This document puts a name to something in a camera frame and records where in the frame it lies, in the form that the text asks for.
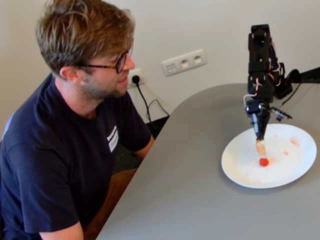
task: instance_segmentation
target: electrical socket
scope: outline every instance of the electrical socket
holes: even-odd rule
[[[140,78],[139,85],[146,83],[146,76],[145,76],[144,72],[142,71],[142,69],[141,68],[133,69],[133,70],[130,70],[129,75],[128,75],[128,80],[129,80],[128,89],[137,87],[137,85],[132,82],[132,77],[135,75],[139,76],[139,78]]]
[[[208,63],[204,49],[177,56],[161,63],[166,77],[194,69]]]

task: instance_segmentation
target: dark blue t-shirt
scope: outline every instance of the dark blue t-shirt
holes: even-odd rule
[[[50,74],[14,113],[0,153],[4,239],[85,227],[106,198],[117,144],[138,151],[149,143],[128,93],[96,111],[95,119],[73,112]]]

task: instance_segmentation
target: wooden fork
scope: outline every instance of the wooden fork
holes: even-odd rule
[[[258,154],[260,156],[266,156],[267,152],[266,152],[266,147],[265,147],[265,141],[264,140],[256,140],[255,142],[255,147],[256,150],[258,151]]]

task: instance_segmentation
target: white wall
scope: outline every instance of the white wall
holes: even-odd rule
[[[0,1],[0,132],[10,115],[47,76],[34,28],[44,0]],[[269,24],[286,72],[320,67],[320,1],[316,0],[110,0],[136,18],[134,52],[147,84],[148,103],[157,98],[172,112],[191,95],[212,86],[246,83],[251,25]],[[208,64],[165,77],[161,62],[204,48]],[[130,95],[141,116],[137,89]],[[164,117],[152,105],[153,120]]]

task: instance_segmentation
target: round plate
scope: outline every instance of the round plate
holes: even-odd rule
[[[317,146],[304,130],[287,124],[268,124],[264,144],[268,166],[260,165],[253,128],[236,136],[222,154],[222,169],[235,183],[268,189],[293,182],[313,165]]]

